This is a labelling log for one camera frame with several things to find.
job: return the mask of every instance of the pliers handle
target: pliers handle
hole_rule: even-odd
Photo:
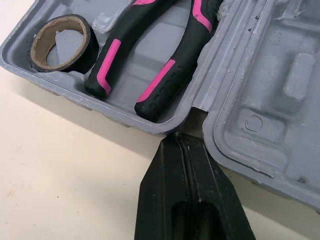
[[[85,89],[105,99],[116,84],[126,58],[143,32],[178,0],[136,0],[118,19]],[[156,122],[179,89],[191,79],[198,57],[218,25],[223,0],[191,0],[191,12],[182,40],[160,73],[137,100],[136,113]]]

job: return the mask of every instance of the black rubber grip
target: black rubber grip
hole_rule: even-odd
[[[177,0],[137,0],[124,11],[111,31],[84,84],[86,91],[105,99],[137,40]]]
[[[192,0],[183,38],[160,74],[139,98],[134,108],[137,115],[156,122],[181,87],[192,78],[199,55],[217,28],[217,12],[222,1]]]

